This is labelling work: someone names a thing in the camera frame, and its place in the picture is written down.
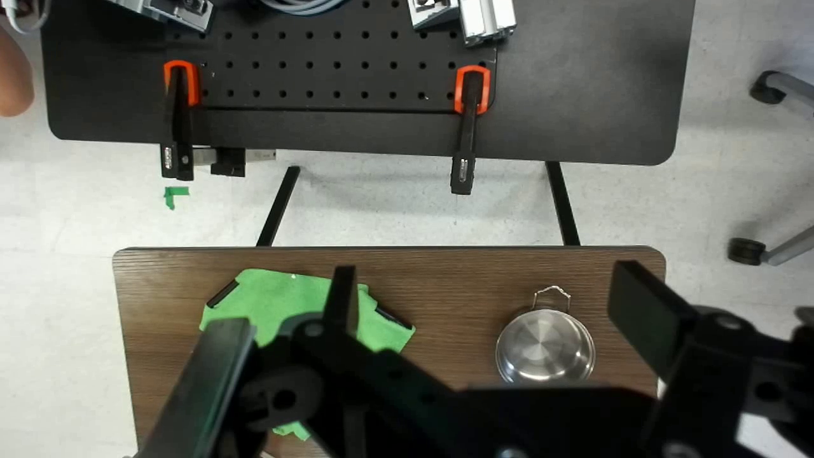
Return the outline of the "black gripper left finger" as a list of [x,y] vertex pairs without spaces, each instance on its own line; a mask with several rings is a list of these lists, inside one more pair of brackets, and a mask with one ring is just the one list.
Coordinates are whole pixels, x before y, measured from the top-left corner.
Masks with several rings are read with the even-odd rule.
[[137,458],[240,458],[228,411],[253,346],[248,319],[209,324]]

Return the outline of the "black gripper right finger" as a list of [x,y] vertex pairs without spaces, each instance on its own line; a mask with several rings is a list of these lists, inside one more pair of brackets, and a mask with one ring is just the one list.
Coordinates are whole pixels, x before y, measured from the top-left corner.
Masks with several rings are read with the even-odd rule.
[[700,313],[639,262],[619,262],[611,277],[607,315],[647,368],[667,380],[685,337]]

